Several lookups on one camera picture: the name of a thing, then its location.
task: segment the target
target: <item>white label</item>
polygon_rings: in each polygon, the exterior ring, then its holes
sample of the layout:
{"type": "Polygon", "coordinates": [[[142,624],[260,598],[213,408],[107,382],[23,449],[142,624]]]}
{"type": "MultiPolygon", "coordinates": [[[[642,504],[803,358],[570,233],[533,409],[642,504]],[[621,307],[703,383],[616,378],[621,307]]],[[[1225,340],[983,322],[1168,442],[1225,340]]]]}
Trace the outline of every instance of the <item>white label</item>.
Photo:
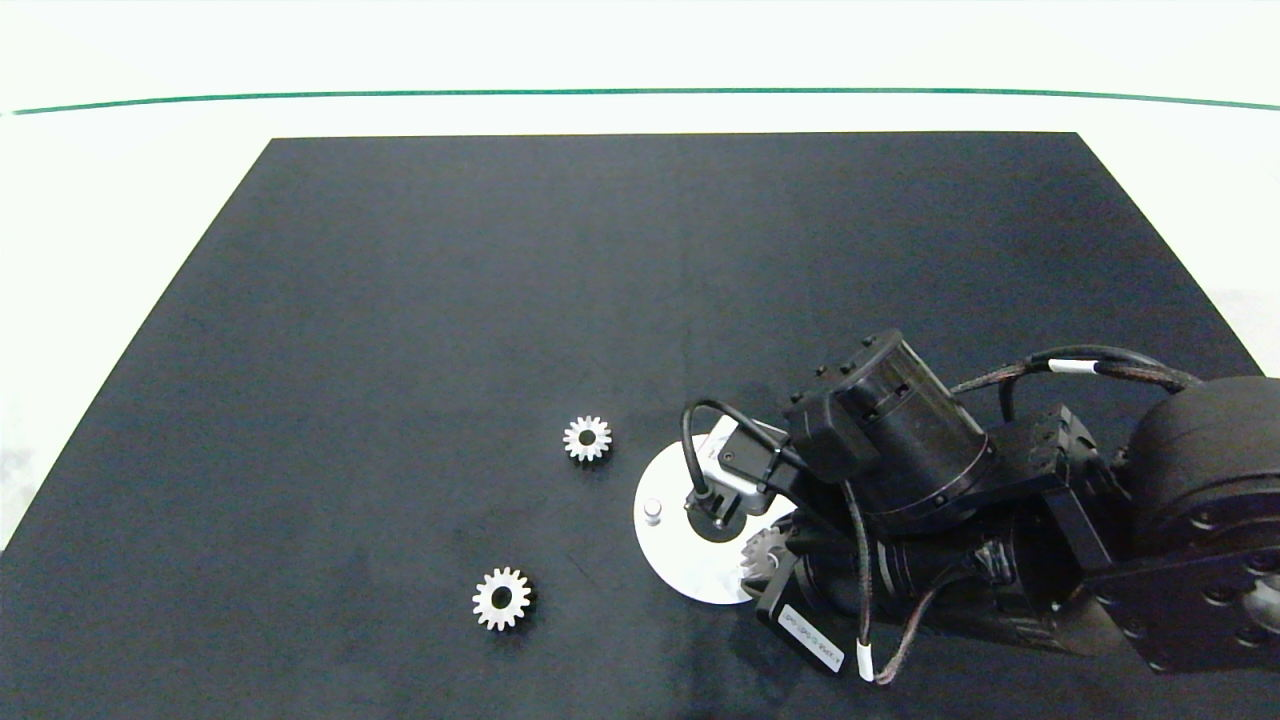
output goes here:
{"type": "Polygon", "coordinates": [[[778,625],[786,628],[791,637],[809,648],[809,652],[822,660],[823,665],[831,667],[832,673],[840,673],[840,666],[845,664],[845,651],[828,641],[827,635],[819,633],[818,628],[814,628],[790,605],[782,606],[782,612],[778,614],[778,625]]]}

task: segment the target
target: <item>green line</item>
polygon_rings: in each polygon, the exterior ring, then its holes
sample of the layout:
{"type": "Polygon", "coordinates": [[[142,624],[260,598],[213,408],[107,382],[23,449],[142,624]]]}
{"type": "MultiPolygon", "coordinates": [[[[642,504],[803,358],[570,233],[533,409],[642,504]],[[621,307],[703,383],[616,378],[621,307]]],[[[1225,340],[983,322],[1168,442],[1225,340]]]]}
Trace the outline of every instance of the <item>green line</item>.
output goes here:
{"type": "Polygon", "coordinates": [[[998,87],[582,87],[563,90],[334,90],[303,92],[236,92],[228,95],[175,95],[141,97],[77,105],[51,105],[13,110],[14,115],[100,110],[129,105],[164,105],[170,102],[214,102],[220,100],[283,100],[297,97],[471,97],[493,95],[1029,95],[1036,97],[1084,97],[1091,100],[1135,100],[1140,102],[1175,102],[1211,108],[1243,108],[1245,110],[1280,110],[1280,105],[1170,97],[1165,95],[1129,95],[1124,92],[1084,92],[1074,90],[1016,90],[998,87]]]}

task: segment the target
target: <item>gear center hole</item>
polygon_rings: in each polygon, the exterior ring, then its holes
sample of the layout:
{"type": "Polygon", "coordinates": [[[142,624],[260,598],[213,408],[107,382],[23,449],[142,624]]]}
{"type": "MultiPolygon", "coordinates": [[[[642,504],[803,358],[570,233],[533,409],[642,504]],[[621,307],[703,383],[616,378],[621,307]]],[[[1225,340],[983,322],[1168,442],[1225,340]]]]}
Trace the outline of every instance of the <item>gear center hole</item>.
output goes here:
{"type": "Polygon", "coordinates": [[[497,607],[498,610],[507,607],[508,605],[511,605],[511,589],[495,588],[493,591],[493,597],[489,598],[489,602],[492,602],[493,606],[497,607]]]}

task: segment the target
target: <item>black cable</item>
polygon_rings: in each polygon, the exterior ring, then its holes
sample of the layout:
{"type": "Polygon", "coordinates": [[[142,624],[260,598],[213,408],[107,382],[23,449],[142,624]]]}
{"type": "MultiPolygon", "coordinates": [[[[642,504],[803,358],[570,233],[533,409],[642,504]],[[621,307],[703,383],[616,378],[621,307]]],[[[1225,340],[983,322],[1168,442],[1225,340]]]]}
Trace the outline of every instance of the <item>black cable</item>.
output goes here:
{"type": "Polygon", "coordinates": [[[694,448],[692,420],[694,411],[699,407],[710,407],[728,415],[751,439],[772,450],[777,459],[795,465],[801,470],[809,469],[794,450],[786,447],[737,407],[709,397],[700,397],[686,405],[685,411],[680,414],[680,446],[685,452],[685,465],[689,468],[689,478],[694,482],[694,495],[698,497],[707,497],[712,492],[712,488],[707,484],[707,478],[703,477],[703,468],[698,464],[698,450],[694,448]]]}
{"type": "Polygon", "coordinates": [[[849,519],[854,523],[854,537],[858,542],[858,583],[861,591],[861,606],[858,611],[858,642],[864,646],[872,643],[872,547],[867,538],[867,523],[863,521],[863,511],[858,507],[854,497],[854,488],[849,483],[838,483],[845,493],[845,505],[849,506],[849,519]]]}
{"type": "Polygon", "coordinates": [[[952,395],[1000,386],[1000,414],[1006,423],[1014,420],[1014,387],[1018,378],[1051,372],[1050,360],[1093,360],[1093,373],[1121,380],[1157,384],[1170,393],[1201,384],[1196,375],[1170,368],[1134,350],[1110,345],[1064,345],[1028,355],[1019,363],[1002,365],[951,388],[952,395]]]}
{"type": "Polygon", "coordinates": [[[951,583],[966,578],[965,573],[956,573],[956,568],[948,568],[943,570],[933,583],[929,584],[929,589],[924,591],[920,600],[915,602],[915,607],[906,619],[906,624],[902,626],[902,638],[897,642],[897,650],[893,651],[893,656],[890,657],[888,662],[884,664],[884,669],[876,674],[877,685],[887,685],[892,683],[897,674],[902,670],[902,664],[906,662],[906,656],[911,651],[911,643],[915,642],[916,633],[920,629],[920,620],[924,618],[924,612],[929,610],[929,605],[933,603],[933,598],[938,596],[942,588],[950,585],[951,583]]]}
{"type": "Polygon", "coordinates": [[[1060,360],[1124,360],[1135,365],[1158,365],[1166,368],[1164,363],[1149,355],[1143,355],[1128,347],[1114,345],[1060,345],[1041,350],[1027,356],[1028,363],[1044,361],[1050,359],[1060,360]]]}

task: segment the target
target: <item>metal gear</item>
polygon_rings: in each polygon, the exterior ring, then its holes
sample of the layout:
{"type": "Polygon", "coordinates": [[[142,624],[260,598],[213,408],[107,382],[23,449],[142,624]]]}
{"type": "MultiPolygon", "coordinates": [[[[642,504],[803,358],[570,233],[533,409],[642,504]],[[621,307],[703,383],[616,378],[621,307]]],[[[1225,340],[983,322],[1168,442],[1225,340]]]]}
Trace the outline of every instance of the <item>metal gear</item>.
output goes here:
{"type": "Polygon", "coordinates": [[[599,418],[579,418],[564,429],[564,452],[579,462],[591,462],[604,457],[613,442],[613,430],[599,418]]]}
{"type": "Polygon", "coordinates": [[[490,630],[504,630],[507,626],[516,626],[516,620],[525,616],[525,609],[532,603],[529,596],[534,592],[529,587],[529,578],[522,578],[520,570],[494,568],[493,575],[485,575],[484,582],[476,585],[479,594],[471,598],[476,603],[471,611],[480,615],[477,623],[488,625],[490,630]],[[506,589],[509,598],[502,607],[494,602],[494,593],[506,589]]]}
{"type": "Polygon", "coordinates": [[[768,583],[778,569],[782,553],[787,552],[787,534],[777,525],[769,525],[751,536],[742,546],[742,580],[764,580],[768,583]]]}

